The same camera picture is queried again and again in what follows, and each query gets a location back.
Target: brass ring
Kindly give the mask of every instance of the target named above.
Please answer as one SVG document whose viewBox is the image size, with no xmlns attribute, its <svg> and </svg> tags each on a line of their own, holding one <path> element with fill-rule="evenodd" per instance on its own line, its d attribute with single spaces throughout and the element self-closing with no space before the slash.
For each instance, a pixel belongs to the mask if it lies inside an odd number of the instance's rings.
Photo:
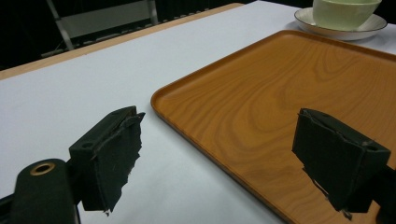
<svg viewBox="0 0 396 224">
<path fill-rule="evenodd" d="M 42 162 L 35 166 L 31 171 L 30 175 L 44 175 L 55 168 L 55 163 L 53 162 Z"/>
</svg>

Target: white table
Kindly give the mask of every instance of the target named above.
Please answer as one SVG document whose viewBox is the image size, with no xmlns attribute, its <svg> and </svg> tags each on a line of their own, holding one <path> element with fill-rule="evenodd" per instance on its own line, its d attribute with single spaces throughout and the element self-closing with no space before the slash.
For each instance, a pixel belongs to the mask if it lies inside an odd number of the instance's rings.
<svg viewBox="0 0 396 224">
<path fill-rule="evenodd" d="M 284 29 L 298 8 L 254 2 L 108 49 L 0 81 L 0 198 L 18 172 L 68 148 L 109 112 L 136 105 L 141 158 L 109 217 L 82 223 L 282 223 L 276 215 L 160 120 L 150 106 L 160 87 Z M 396 25 L 353 42 L 396 54 Z"/>
</svg>

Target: wood grain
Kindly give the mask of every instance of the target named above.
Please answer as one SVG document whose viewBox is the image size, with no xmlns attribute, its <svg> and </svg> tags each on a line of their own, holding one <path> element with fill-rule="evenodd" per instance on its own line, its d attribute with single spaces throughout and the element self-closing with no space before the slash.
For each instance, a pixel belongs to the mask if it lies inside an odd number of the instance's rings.
<svg viewBox="0 0 396 224">
<path fill-rule="evenodd" d="M 190 15 L 187 17 L 183 17 L 181 19 L 174 20 L 174 21 L 162 23 L 162 24 L 152 26 L 152 27 L 149 27 L 149 28 L 141 30 L 141 31 L 130 33 L 128 35 L 121 35 L 121 36 L 118 36 L 118 37 L 115 37 L 112 39 L 108 39 L 106 41 L 102 41 L 102 42 L 99 42 L 99 43 L 96 43 L 93 45 L 89 45 L 89 46 L 81 48 L 81 49 L 74 49 L 74 50 L 67 51 L 65 53 L 58 54 L 58 55 L 55 55 L 55 56 L 52 56 L 52 57 L 49 57 L 46 59 L 42 59 L 42 60 L 38 60 L 38 61 L 35 61 L 32 63 L 27 63 L 27 64 L 23 64 L 23 65 L 20 65 L 17 67 L 9 68 L 7 70 L 0 71 L 0 80 L 6 79 L 8 77 L 15 77 L 17 75 L 20 75 L 20 74 L 23 74 L 26 72 L 30 72 L 30 71 L 34 71 L 36 69 L 47 67 L 47 66 L 50 66 L 50 65 L 53 65 L 56 63 L 61 63 L 61 62 L 64 62 L 64 61 L 67 61 L 67 60 L 70 60 L 70 59 L 73 59 L 73 58 L 76 58 L 79 56 L 83 56 L 83 55 L 95 52 L 100 49 L 109 48 L 111 46 L 118 45 L 120 43 L 136 39 L 138 37 L 142 37 L 144 35 L 150 35 L 155 32 L 159 32 L 161 30 L 165 30 L 165 29 L 168 29 L 168 28 L 171 28 L 171 27 L 174 27 L 174 26 L 177 26 L 177 25 L 189 22 L 189 21 L 195 21 L 195 20 L 207 17 L 207 16 L 214 15 L 216 13 L 220 13 L 222 11 L 230 10 L 235 7 L 240 7 L 242 5 L 243 4 L 232 3 L 229 5 L 223 6 L 223 7 L 213 8 L 208 11 L 193 14 L 193 15 Z"/>
<path fill-rule="evenodd" d="M 158 90 L 151 104 L 288 222 L 350 223 L 291 152 L 297 113 L 322 111 L 396 148 L 395 71 L 394 55 L 283 31 Z M 375 223 L 377 211 L 373 203 L 352 223 Z"/>
</svg>

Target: table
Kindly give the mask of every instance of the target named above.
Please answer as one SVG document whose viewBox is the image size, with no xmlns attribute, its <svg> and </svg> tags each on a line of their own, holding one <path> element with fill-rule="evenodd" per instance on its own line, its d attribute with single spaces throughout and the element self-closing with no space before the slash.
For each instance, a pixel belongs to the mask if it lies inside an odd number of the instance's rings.
<svg viewBox="0 0 396 224">
<path fill-rule="evenodd" d="M 82 223 L 282 223 L 160 120 L 149 100 L 160 87 L 268 35 L 298 29 L 297 9 L 258 1 L 95 52 L 61 55 L 70 58 L 61 63 L 46 59 L 2 72 L 0 197 L 12 193 L 23 167 L 67 161 L 68 148 L 103 116 L 136 105 L 147 113 L 141 158 L 114 212 L 106 217 L 80 206 Z M 396 54 L 395 36 L 389 24 L 353 43 Z"/>
</svg>

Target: chair leg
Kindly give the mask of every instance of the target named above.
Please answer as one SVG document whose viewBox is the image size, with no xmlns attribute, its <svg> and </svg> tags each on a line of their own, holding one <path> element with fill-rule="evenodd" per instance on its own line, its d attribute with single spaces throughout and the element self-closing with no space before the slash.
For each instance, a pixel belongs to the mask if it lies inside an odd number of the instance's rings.
<svg viewBox="0 0 396 224">
<path fill-rule="evenodd" d="M 157 16 L 157 8 L 155 6 L 155 0 L 148 0 L 148 10 L 149 10 L 149 16 L 151 19 L 151 23 L 153 25 L 158 24 L 158 16 Z"/>
<path fill-rule="evenodd" d="M 66 44 L 67 48 L 69 50 L 74 49 L 70 36 L 64 29 L 64 26 L 62 25 L 61 22 L 61 18 L 59 17 L 58 11 L 56 10 L 55 5 L 53 5 L 52 0 L 47 0 L 47 4 L 49 5 L 49 9 L 52 13 L 53 19 L 55 19 L 55 23 L 58 26 L 59 32 L 61 33 L 61 36 L 64 39 L 64 43 Z"/>
</svg>

